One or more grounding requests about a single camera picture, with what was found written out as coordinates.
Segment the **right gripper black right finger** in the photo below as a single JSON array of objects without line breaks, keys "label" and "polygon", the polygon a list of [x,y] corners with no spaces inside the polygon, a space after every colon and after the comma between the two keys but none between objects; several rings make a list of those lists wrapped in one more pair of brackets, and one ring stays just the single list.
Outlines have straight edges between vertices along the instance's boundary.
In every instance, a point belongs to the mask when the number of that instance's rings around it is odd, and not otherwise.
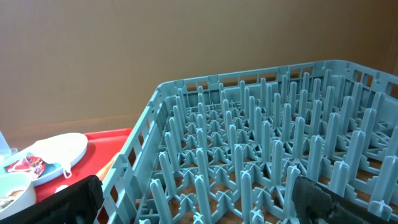
[{"label": "right gripper black right finger", "polygon": [[388,223],[382,215],[345,199],[316,182],[298,176],[293,184],[292,201],[300,223]]}]

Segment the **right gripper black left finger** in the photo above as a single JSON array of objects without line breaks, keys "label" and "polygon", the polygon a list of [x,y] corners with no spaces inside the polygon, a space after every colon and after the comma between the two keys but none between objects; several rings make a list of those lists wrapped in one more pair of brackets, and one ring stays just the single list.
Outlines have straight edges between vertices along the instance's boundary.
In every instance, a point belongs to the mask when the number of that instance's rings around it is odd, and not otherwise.
[{"label": "right gripper black left finger", "polygon": [[102,181],[89,175],[1,220],[1,224],[93,223],[104,202]]}]

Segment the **orange carrot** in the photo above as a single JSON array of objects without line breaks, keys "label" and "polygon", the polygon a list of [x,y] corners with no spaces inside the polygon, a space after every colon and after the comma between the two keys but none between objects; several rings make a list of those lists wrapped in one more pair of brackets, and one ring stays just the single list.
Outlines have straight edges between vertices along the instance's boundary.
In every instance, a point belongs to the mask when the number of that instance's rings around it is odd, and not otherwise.
[{"label": "orange carrot", "polygon": [[99,178],[100,181],[104,181],[106,174],[109,172],[110,168],[114,164],[115,160],[119,156],[119,153],[116,153],[111,160],[105,164],[97,173],[96,176]]}]

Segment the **red snack wrapper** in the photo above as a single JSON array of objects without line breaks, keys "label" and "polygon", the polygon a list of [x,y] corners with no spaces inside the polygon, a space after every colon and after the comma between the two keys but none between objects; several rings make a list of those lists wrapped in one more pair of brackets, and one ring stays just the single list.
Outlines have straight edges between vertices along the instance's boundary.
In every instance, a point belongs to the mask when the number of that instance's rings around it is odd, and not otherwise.
[{"label": "red snack wrapper", "polygon": [[7,173],[11,172],[25,172],[30,175],[32,180],[38,179],[45,170],[45,162],[41,157],[26,156],[22,159],[16,160],[4,167]]}]

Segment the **green bowl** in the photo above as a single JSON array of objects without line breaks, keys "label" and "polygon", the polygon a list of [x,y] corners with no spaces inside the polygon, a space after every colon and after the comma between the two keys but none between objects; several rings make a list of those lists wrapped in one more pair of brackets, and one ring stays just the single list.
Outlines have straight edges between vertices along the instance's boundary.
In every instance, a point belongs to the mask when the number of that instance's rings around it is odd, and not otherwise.
[{"label": "green bowl", "polygon": [[1,175],[1,220],[36,203],[33,180],[26,172]]}]

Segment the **brown food scrap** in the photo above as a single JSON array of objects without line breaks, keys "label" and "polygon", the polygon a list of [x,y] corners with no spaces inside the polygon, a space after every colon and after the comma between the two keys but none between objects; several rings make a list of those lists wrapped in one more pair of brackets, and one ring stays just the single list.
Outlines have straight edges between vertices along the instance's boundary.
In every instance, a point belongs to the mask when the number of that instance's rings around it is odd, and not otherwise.
[{"label": "brown food scrap", "polygon": [[17,200],[27,189],[26,186],[14,187],[1,194],[1,210],[9,206],[13,201]]}]

